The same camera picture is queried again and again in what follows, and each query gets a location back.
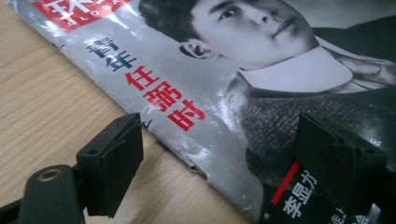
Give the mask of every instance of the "white collar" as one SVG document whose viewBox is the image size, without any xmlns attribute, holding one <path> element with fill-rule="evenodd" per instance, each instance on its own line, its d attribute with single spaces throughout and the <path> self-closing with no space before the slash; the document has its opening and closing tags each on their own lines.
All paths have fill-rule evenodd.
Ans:
<svg viewBox="0 0 396 224">
<path fill-rule="evenodd" d="M 348 52 L 317 37 L 320 47 L 286 61 L 252 71 L 240 69 L 247 82 L 258 89 L 287 92 L 321 92 L 348 83 L 351 71 L 323 47 Z"/>
</svg>

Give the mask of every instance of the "magazine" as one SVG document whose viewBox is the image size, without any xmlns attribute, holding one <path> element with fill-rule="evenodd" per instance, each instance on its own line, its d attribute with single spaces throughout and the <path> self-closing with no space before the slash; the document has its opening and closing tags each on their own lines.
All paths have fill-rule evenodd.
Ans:
<svg viewBox="0 0 396 224">
<path fill-rule="evenodd" d="M 312 113 L 384 151 L 395 171 L 394 1 L 8 4 L 252 220 L 391 223 L 375 204 L 344 211 L 293 150 Z"/>
</svg>

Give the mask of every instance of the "dark hair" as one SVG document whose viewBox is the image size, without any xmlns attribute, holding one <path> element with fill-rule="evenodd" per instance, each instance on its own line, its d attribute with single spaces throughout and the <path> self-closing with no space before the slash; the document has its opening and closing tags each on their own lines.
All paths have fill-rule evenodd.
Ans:
<svg viewBox="0 0 396 224">
<path fill-rule="evenodd" d="M 151 28 L 175 39 L 185 42 L 200 39 L 191 25 L 191 10 L 198 0 L 141 0 L 139 10 Z"/>
</svg>

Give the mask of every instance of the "man's ear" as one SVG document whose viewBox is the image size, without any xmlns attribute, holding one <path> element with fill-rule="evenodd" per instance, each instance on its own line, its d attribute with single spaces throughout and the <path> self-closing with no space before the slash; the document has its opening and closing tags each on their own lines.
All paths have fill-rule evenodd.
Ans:
<svg viewBox="0 0 396 224">
<path fill-rule="evenodd" d="M 215 59 L 220 56 L 206 43 L 198 39 L 189 39 L 186 42 L 180 43 L 180 51 L 187 56 L 197 59 Z"/>
</svg>

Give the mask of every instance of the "man's lips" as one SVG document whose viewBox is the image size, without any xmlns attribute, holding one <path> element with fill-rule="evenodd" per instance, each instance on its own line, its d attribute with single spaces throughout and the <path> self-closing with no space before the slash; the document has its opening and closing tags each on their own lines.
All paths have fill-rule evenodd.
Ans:
<svg viewBox="0 0 396 224">
<path fill-rule="evenodd" d="M 288 28 L 292 23 L 294 23 L 294 19 L 288 19 L 288 20 L 282 21 L 279 24 L 279 26 L 277 27 L 276 32 L 273 34 L 273 37 L 280 34 L 282 31 L 284 31 L 286 28 Z"/>
</svg>

